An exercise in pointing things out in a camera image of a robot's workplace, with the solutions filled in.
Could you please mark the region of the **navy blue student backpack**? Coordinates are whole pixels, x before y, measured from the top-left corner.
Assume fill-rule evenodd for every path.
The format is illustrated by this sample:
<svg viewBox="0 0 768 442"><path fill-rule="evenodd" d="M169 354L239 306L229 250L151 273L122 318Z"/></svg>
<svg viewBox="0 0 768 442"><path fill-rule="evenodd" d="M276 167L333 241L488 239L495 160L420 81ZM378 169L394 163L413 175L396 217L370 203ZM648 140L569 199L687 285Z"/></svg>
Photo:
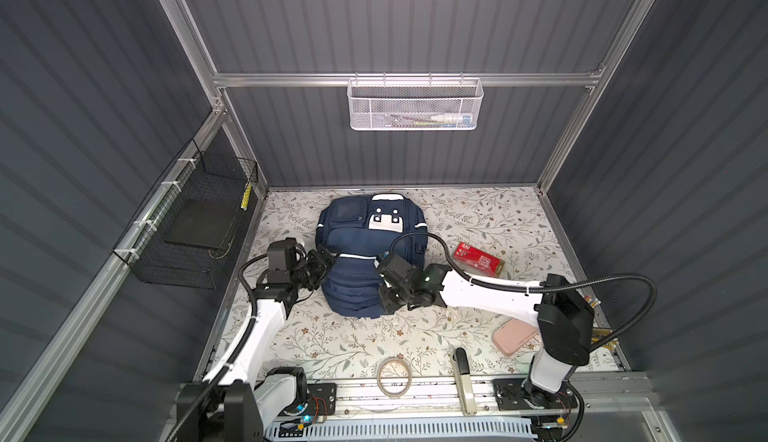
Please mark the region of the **navy blue student backpack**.
<svg viewBox="0 0 768 442"><path fill-rule="evenodd" d="M315 244L338 255L322 284L330 309L343 317L385 314L379 295L382 279L376 258L401 235L396 252L424 266L428 224L423 210L398 193L346 196L333 200L318 219Z"/></svg>

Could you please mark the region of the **red card box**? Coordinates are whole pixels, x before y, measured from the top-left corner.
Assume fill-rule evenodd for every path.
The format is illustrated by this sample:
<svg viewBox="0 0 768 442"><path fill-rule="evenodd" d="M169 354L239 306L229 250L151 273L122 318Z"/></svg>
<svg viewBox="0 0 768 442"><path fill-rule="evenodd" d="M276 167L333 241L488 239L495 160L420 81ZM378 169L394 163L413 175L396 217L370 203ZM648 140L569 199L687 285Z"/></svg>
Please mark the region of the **red card box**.
<svg viewBox="0 0 768 442"><path fill-rule="evenodd" d="M498 278L504 269L504 262L501 259L466 242L458 244L453 258L489 277Z"/></svg>

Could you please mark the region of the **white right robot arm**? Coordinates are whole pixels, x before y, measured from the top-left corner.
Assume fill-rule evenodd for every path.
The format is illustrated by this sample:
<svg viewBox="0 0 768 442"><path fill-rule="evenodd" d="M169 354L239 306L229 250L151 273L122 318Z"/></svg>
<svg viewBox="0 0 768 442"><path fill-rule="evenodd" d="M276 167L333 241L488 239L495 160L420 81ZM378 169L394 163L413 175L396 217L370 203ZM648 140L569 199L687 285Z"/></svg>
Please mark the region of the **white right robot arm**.
<svg viewBox="0 0 768 442"><path fill-rule="evenodd" d="M467 274L451 265L422 269L395 253L379 256L379 295L387 313L430 306L472 308L511 317L538 331L541 348L518 393L544 408L589 363L594 310L562 276L509 281Z"/></svg>

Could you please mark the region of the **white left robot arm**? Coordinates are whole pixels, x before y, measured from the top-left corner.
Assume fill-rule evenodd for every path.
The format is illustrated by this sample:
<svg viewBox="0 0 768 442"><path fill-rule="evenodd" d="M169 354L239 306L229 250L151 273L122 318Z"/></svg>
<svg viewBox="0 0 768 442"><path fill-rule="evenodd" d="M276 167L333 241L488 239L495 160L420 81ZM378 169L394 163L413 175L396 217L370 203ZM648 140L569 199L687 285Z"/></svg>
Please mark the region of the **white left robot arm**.
<svg viewBox="0 0 768 442"><path fill-rule="evenodd" d="M305 372L274 369L258 380L265 352L302 299L327 278L339 255L319 245L305 250L289 237L244 262L236 276L249 302L248 317L225 355L200 382L176 399L168 441L264 441L265 429L284 409L307 404Z"/></svg>

